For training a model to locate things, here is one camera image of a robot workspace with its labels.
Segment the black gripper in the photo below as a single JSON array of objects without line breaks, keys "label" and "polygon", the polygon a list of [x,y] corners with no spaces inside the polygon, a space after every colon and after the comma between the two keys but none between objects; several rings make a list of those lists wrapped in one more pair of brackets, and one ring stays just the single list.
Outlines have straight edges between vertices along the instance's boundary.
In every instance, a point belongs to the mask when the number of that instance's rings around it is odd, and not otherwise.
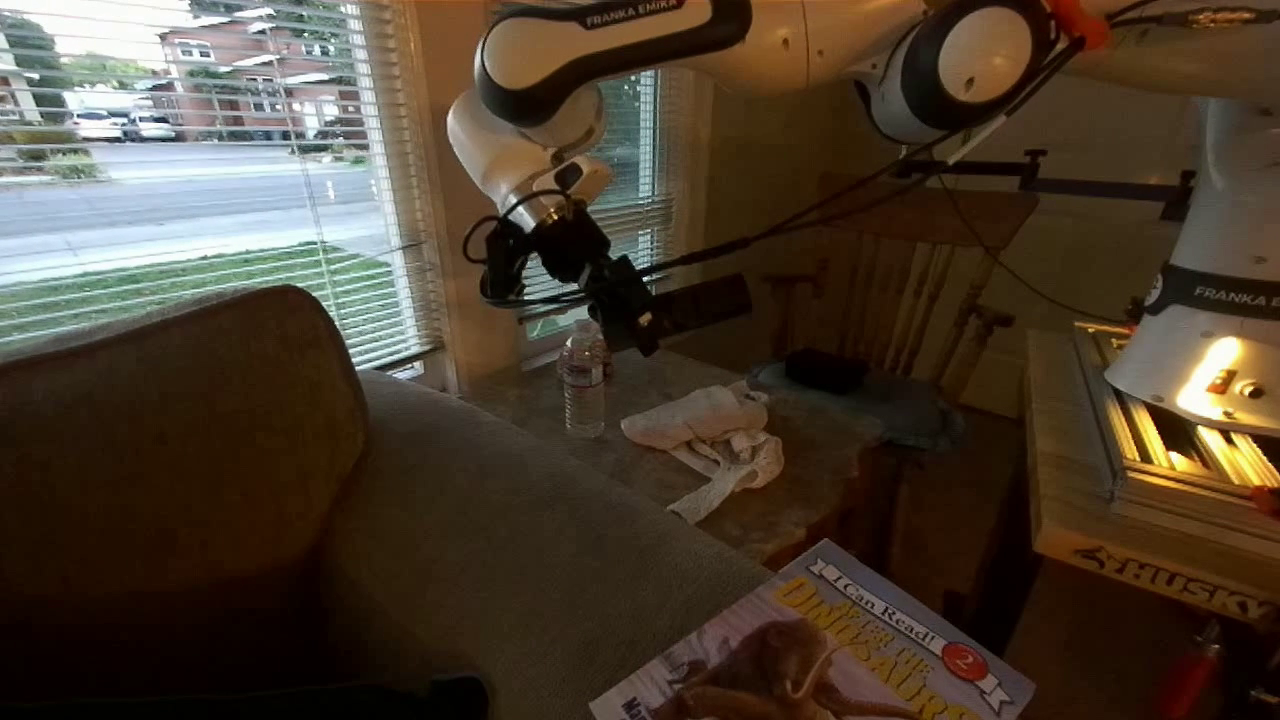
[{"label": "black gripper", "polygon": [[552,280],[578,284],[611,347],[660,347],[658,300],[629,255],[611,252],[583,206],[566,206],[531,228],[531,249]]}]

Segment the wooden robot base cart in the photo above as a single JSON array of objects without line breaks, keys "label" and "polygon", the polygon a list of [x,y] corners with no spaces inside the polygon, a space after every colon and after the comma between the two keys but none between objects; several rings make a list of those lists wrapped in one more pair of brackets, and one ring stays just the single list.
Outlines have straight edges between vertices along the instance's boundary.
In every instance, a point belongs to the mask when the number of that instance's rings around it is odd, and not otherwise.
[{"label": "wooden robot base cart", "polygon": [[1106,384],[1111,325],[1023,341],[1034,547],[1252,630],[1280,610],[1280,452]]}]

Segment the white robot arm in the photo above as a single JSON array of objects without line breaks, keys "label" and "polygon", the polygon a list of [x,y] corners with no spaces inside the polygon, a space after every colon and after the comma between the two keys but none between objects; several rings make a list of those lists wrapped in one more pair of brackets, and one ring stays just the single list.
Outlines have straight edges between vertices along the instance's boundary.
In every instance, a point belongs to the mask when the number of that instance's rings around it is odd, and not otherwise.
[{"label": "white robot arm", "polygon": [[1280,428],[1280,0],[514,0],[447,107],[469,180],[523,231],[597,201],[606,86],[695,67],[755,92],[847,86],[875,133],[1004,124],[1066,71],[1201,103],[1189,222],[1106,382],[1176,417]]}]

